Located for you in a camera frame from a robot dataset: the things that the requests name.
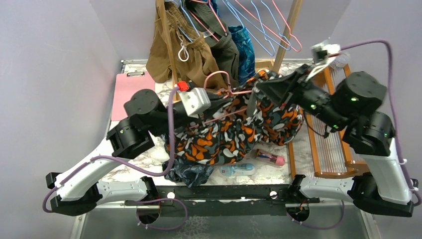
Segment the orange camouflage shorts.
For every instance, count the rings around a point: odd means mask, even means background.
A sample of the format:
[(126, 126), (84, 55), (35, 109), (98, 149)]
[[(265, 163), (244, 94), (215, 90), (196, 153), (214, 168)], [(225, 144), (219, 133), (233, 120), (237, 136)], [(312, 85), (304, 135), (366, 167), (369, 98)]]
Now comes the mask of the orange camouflage shorts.
[(202, 165), (232, 164), (241, 161), (257, 144), (283, 146), (291, 142), (304, 119), (297, 105), (278, 107), (255, 87), (256, 83), (281, 75), (260, 70), (234, 91), (251, 94), (230, 98), (227, 104), (205, 124), (183, 127), (175, 134), (174, 158)]

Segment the pink wire hanger taken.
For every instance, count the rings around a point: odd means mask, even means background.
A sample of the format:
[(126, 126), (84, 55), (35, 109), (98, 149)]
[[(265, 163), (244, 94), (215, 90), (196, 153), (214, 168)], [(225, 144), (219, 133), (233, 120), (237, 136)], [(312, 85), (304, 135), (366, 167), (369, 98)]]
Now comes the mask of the pink wire hanger taken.
[[(219, 89), (208, 88), (208, 81), (215, 75), (225, 76), (226, 85)], [(189, 117), (209, 117), (218, 111), (232, 97), (251, 94), (252, 90), (234, 91), (230, 77), (226, 71), (218, 70), (206, 76), (204, 83), (199, 86), (188, 86), (186, 90), (179, 90), (179, 96)]]

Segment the dark leaf print shorts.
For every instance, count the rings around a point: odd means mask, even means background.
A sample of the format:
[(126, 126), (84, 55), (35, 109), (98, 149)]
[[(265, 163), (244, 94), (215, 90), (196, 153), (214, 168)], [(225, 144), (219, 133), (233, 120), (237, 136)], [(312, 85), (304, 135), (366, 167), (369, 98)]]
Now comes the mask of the dark leaf print shorts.
[(206, 183), (213, 171), (213, 166), (175, 160), (164, 178), (174, 183), (184, 183), (188, 188), (192, 188)]

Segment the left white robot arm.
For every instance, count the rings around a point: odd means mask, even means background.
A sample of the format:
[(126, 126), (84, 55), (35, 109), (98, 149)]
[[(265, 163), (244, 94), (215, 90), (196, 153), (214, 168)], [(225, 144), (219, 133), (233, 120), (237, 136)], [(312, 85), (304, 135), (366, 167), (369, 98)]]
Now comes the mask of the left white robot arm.
[[(164, 106), (151, 89), (137, 91), (124, 104), (127, 117), (110, 129), (100, 144), (84, 159), (63, 173), (46, 175), (49, 189), (42, 203), (46, 213), (78, 216), (96, 206), (122, 201), (141, 201), (151, 204), (157, 198), (154, 177), (168, 174), (176, 159), (176, 130), (188, 127), (197, 115), (215, 113), (228, 99), (212, 94), (203, 88), (182, 91), (175, 87), (181, 101), (169, 101)], [(151, 172), (140, 167), (135, 170), (144, 176), (129, 183), (108, 183), (103, 177), (120, 165), (130, 166), (130, 161), (154, 147), (153, 137), (166, 135), (169, 160), (161, 172)]]

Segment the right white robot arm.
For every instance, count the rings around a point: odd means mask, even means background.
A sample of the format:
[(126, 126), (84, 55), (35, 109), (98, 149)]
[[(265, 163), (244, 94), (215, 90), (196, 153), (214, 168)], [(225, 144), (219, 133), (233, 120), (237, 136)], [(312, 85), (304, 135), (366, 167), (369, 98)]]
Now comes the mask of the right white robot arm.
[(270, 73), (269, 79), (257, 83), (256, 88), (281, 108), (297, 105), (331, 132), (343, 131), (342, 141), (366, 162), (369, 171), (345, 179), (299, 175), (287, 189), (288, 198), (295, 203), (337, 199), (374, 215), (411, 217), (415, 204), (410, 187), (418, 182), (405, 178), (395, 128), (390, 117), (378, 110), (386, 86), (360, 71), (350, 73), (329, 94), (311, 77), (312, 69), (305, 64), (287, 76)]

